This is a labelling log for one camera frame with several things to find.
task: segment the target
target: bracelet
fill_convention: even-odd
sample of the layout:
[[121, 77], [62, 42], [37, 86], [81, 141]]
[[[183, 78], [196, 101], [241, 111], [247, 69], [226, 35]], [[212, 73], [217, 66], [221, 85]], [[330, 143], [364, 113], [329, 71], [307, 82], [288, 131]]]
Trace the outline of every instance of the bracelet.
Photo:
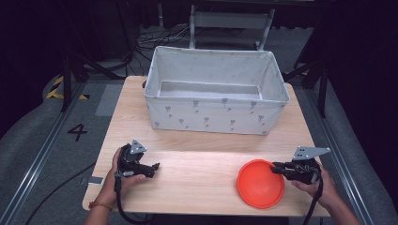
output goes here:
[[90, 204], [88, 205], [88, 208], [89, 208], [89, 209], [92, 209], [92, 208], [94, 208], [95, 206], [103, 206], [103, 207], [109, 208], [109, 211], [112, 211], [112, 210], [113, 210], [113, 208], [112, 208], [111, 205], [106, 204], [106, 203], [100, 203], [100, 202], [90, 202]]

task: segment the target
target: gray carpet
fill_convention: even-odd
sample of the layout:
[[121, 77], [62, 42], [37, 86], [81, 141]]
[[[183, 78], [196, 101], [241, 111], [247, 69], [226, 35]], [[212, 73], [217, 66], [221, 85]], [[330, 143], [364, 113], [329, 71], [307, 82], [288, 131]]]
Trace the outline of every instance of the gray carpet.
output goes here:
[[[161, 29], [152, 27], [150, 30], [143, 30], [143, 33], [156, 30]], [[266, 50], [275, 54], [281, 71], [293, 70], [293, 65], [311, 32], [311, 29], [273, 29], [269, 32]], [[228, 30], [228, 32], [220, 30], [203, 31], [197, 37], [196, 47], [253, 50], [255, 37], [258, 37], [255, 32], [247, 30], [243, 32], [238, 30]], [[152, 46], [152, 44], [141, 43], [140, 45]], [[188, 41], [181, 39], [179, 42], [167, 45], [187, 48]], [[143, 51], [143, 54], [151, 58], [152, 51]], [[146, 75], [150, 62], [140, 54], [135, 55], [137, 58], [130, 63], [129, 67], [116, 70], [115, 73], [125, 76], [127, 71], [128, 75]], [[299, 83], [300, 78], [295, 78], [290, 82]], [[53, 81], [49, 82], [46, 89], [43, 90], [43, 96], [46, 95], [52, 85]], [[74, 103], [63, 127], [60, 128], [59, 135], [55, 139], [51, 154], [35, 185], [23, 202], [20, 211], [17, 212], [13, 224], [24, 224], [45, 196], [75, 173], [96, 161], [121, 86], [121, 81], [110, 81], [101, 74], [91, 75], [90, 80], [84, 86], [84, 90], [80, 93], [89, 95], [89, 100], [76, 100]], [[312, 108], [309, 98], [309, 92], [311, 95], [316, 94], [317, 89], [303, 90], [297, 84], [294, 84], [294, 87], [315, 145], [319, 147], [329, 146], [329, 140], [325, 136], [320, 122], [316, 119], [317, 111]], [[56, 118], [60, 115], [61, 107], [61, 99], [45, 99], [42, 105], [21, 119], [0, 141], [0, 193], [2, 193], [0, 196], [0, 212], [2, 214], [22, 182], [24, 173], [46, 141]], [[370, 166], [368, 158], [364, 155], [331, 86], [328, 89], [326, 109], [327, 118], [325, 121], [332, 131], [339, 149], [342, 150], [344, 161], [349, 165], [349, 171], [358, 185], [360, 195], [374, 224], [398, 224], [398, 217], [390, 197]], [[68, 131], [80, 124], [84, 125], [84, 130], [87, 133], [82, 134], [79, 141], [76, 142], [77, 135], [69, 134]], [[344, 182], [340, 179], [341, 175], [333, 160], [329, 155], [322, 157], [322, 162], [336, 181], [339, 192], [350, 204], [350, 196], [346, 193]], [[39, 208], [30, 224], [82, 224], [87, 212], [82, 208], [86, 186], [81, 183], [91, 173], [92, 168], [57, 190]], [[293, 217], [290, 218], [290, 224], [301, 224], [302, 220], [302, 217]], [[332, 224], [329, 218], [324, 218], [323, 222], [323, 224]], [[320, 218], [313, 217], [310, 224], [319, 223]], [[126, 222], [119, 214], [112, 213], [110, 224], [126, 224]]]

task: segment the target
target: chair leg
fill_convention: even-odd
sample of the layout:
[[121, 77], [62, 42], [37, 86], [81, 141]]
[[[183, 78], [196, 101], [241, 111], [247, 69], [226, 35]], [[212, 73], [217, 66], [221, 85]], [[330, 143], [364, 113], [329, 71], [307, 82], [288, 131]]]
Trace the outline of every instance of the chair leg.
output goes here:
[[257, 51], [262, 52], [264, 50], [264, 46], [266, 45], [266, 40], [267, 40], [267, 36], [269, 33], [269, 28], [272, 25], [272, 20], [274, 17], [274, 13], [275, 13], [275, 9], [271, 9], [268, 13], [268, 18], [266, 21], [266, 26], [264, 27], [264, 32], [263, 32], [263, 36], [260, 42], [256, 41], [255, 45], [257, 48]]
[[321, 80], [319, 82], [319, 97], [318, 97], [318, 110], [323, 118], [326, 118], [325, 101], [326, 101], [327, 87], [328, 87], [328, 70], [325, 67], [323, 67], [321, 71]]
[[191, 6], [191, 17], [190, 17], [190, 49], [195, 48], [195, 5]]

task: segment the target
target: white storage bin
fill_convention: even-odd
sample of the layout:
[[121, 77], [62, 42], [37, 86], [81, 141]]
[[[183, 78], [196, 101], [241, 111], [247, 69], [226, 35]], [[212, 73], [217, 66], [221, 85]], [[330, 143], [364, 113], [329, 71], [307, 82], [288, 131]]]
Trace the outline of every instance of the white storage bin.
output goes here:
[[272, 52], [157, 47], [145, 100], [153, 128], [267, 135], [290, 96]]

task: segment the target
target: black cable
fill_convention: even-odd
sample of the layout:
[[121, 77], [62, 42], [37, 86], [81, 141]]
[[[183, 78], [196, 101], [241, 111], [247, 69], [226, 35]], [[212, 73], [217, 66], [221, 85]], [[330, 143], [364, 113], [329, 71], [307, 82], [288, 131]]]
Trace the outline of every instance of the black cable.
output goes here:
[[146, 55], [144, 55], [139, 49], [136, 49], [137, 53], [141, 54], [145, 59], [147, 59], [149, 62], [151, 62], [152, 60], [150, 58], [148, 58]]
[[138, 214], [136, 214], [136, 213], [133, 213], [133, 215], [135, 215], [137, 218], [140, 218], [140, 219], [142, 219], [142, 220], [148, 220], [148, 214], [145, 214], [145, 217], [140, 217], [140, 216], [138, 216]]
[[137, 73], [135, 73], [134, 69], [132, 69], [130, 64], [129, 64], [129, 67], [130, 67], [131, 71], [134, 73], [134, 75], [137, 76]]
[[[115, 66], [112, 66], [112, 67], [106, 67], [106, 69], [107, 69], [108, 71], [114, 71], [114, 70], [117, 70], [117, 69], [119, 69], [119, 68], [124, 67], [127, 63], [128, 63], [128, 61], [122, 62], [121, 64], [118, 64], [118, 65], [115, 65]], [[94, 68], [91, 68], [91, 67], [85, 67], [85, 69], [86, 69], [88, 72], [91, 72], [91, 73], [101, 73], [101, 72], [98, 71], [97, 69], [94, 69]]]
[[145, 221], [136, 221], [126, 215], [126, 213], [123, 210], [122, 207], [122, 201], [121, 201], [121, 194], [120, 191], [122, 189], [122, 179], [121, 177], [123, 176], [122, 172], [120, 171], [120, 160], [123, 156], [123, 153], [120, 153], [119, 158], [117, 159], [117, 171], [115, 173], [115, 188], [114, 191], [116, 192], [116, 202], [117, 202], [117, 209], [119, 210], [119, 214], [122, 218], [124, 218], [127, 222], [131, 224], [147, 224], [150, 221], [145, 220]]
[[[158, 46], [165, 46], [171, 43], [176, 43], [178, 41], [180, 41], [181, 39], [183, 39], [187, 33], [190, 31], [189, 26], [183, 28], [183, 29], [179, 29], [179, 30], [168, 30], [167, 35], [163, 35], [165, 34], [165, 31], [162, 31], [159, 35], [157, 35], [156, 37], [154, 37], [153, 35], [151, 35], [151, 38], [144, 38], [144, 37], [138, 37], [137, 39], [141, 39], [140, 42], [136, 42], [136, 50], [141, 51], [141, 50], [145, 50], [145, 51], [153, 51], [156, 49], [156, 47]], [[143, 47], [140, 46], [140, 43], [149, 43], [149, 42], [153, 42], [152, 43], [152, 47]]]
[[30, 220], [32, 220], [33, 216], [36, 214], [36, 212], [39, 210], [39, 208], [61, 187], [63, 187], [67, 182], [73, 180], [76, 176], [86, 172], [88, 169], [90, 169], [91, 167], [93, 167], [94, 165], [96, 165], [96, 162], [90, 164], [89, 166], [87, 166], [86, 168], [82, 169], [81, 171], [77, 172], [76, 174], [74, 174], [71, 178], [69, 178], [68, 180], [64, 181], [62, 184], [60, 184], [58, 187], [56, 187], [50, 194], [48, 194], [43, 201], [41, 201], [41, 203], [36, 207], [36, 209], [33, 211], [33, 213], [30, 215], [29, 219], [26, 221], [26, 225], [28, 225], [30, 223]]
[[141, 61], [137, 58], [137, 56], [133, 55], [135, 59], [137, 59], [138, 64], [140, 65], [140, 69], [143, 71], [143, 76], [145, 75], [145, 70], [143, 68], [143, 66], [141, 65]]
[[198, 27], [199, 32], [195, 32], [195, 36], [200, 36], [203, 32], [207, 31], [207, 30], [212, 30], [213, 28], [202, 28], [202, 27]]
[[313, 201], [311, 202], [311, 206], [310, 206], [310, 209], [308, 210], [307, 216], [305, 217], [304, 222], [302, 223], [303, 225], [307, 225], [308, 222], [310, 221], [310, 218], [313, 215], [313, 211], [316, 206], [316, 203], [322, 197], [322, 192], [323, 192], [323, 179], [321, 176], [321, 172], [317, 169], [312, 169], [312, 171], [314, 173], [316, 173], [316, 175], [319, 177], [319, 186], [318, 186], [318, 190], [316, 191], [316, 193], [313, 197]]

